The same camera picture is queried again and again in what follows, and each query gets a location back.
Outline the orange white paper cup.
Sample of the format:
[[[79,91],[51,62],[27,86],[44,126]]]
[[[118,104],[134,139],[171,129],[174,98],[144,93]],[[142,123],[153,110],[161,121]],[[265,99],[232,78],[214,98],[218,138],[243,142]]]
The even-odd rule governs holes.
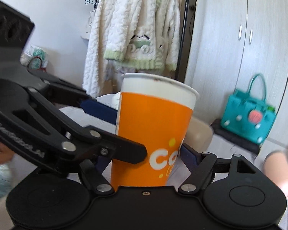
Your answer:
[[[136,165],[112,161],[111,184],[115,189],[166,185],[198,97],[193,88],[170,78],[124,74],[116,133],[143,144],[148,155]]]

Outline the beige plastic cup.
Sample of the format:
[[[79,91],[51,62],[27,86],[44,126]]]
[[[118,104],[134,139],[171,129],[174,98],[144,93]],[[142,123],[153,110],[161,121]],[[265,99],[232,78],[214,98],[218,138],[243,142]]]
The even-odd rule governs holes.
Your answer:
[[[183,143],[188,144],[195,151],[205,152],[213,138],[213,130],[210,125],[192,117]]]

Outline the pink plastic cup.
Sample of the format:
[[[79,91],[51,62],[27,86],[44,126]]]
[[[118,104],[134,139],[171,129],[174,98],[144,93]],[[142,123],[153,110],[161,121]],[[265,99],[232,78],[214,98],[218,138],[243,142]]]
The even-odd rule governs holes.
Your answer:
[[[270,153],[263,164],[264,174],[277,185],[288,199],[288,159],[281,151]]]

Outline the white tote bag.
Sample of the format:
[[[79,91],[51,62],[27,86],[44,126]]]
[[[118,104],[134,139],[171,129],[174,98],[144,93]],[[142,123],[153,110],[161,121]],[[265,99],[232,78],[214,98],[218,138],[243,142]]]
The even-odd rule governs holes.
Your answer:
[[[94,20],[94,14],[95,14],[94,11],[91,11],[89,13],[89,17],[88,17],[87,23],[85,25],[85,28],[84,28],[83,32],[81,33],[81,38],[82,39],[89,40],[90,33],[91,33],[92,22]]]

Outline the teal handbag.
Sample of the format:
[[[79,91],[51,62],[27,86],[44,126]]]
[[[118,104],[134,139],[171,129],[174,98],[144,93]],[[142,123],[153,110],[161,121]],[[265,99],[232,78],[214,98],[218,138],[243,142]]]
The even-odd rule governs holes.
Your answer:
[[[263,85],[262,99],[251,96],[252,86],[257,78]],[[228,98],[221,127],[258,145],[267,138],[276,118],[275,107],[266,103],[266,82],[262,74],[255,74],[248,90],[235,89]]]

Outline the white fluffy robe green trim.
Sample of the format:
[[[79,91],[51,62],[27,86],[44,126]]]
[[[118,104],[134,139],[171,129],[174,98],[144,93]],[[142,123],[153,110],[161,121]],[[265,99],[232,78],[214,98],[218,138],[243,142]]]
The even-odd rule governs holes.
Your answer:
[[[116,0],[103,57],[137,70],[175,71],[178,0]]]

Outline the grey three-door wardrobe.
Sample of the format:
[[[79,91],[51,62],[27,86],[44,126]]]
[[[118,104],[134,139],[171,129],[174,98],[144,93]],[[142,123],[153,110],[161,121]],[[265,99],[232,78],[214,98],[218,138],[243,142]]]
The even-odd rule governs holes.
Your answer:
[[[196,117],[220,118],[257,73],[277,113],[268,140],[288,147],[288,0],[196,0],[185,78],[200,93]]]

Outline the black clothes rack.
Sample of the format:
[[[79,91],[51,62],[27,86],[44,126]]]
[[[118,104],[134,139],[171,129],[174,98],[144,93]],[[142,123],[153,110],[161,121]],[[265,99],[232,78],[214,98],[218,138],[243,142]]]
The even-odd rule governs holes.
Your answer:
[[[179,43],[179,54],[178,54],[178,62],[177,62],[177,68],[175,71],[168,71],[167,69],[163,70],[137,70],[131,67],[123,67],[118,65],[115,61],[113,60],[108,60],[108,65],[107,65],[107,76],[105,79],[106,83],[107,81],[111,81],[114,79],[115,75],[121,76],[125,73],[148,73],[148,74],[157,74],[157,75],[162,75],[162,76],[167,76],[167,77],[173,77],[178,69],[182,66],[182,61],[180,58],[182,57],[183,53],[183,40],[185,39],[185,35],[187,33],[187,20],[189,16],[189,10],[190,8],[190,3],[189,0],[184,0],[184,12],[181,14],[180,13],[180,43]]]

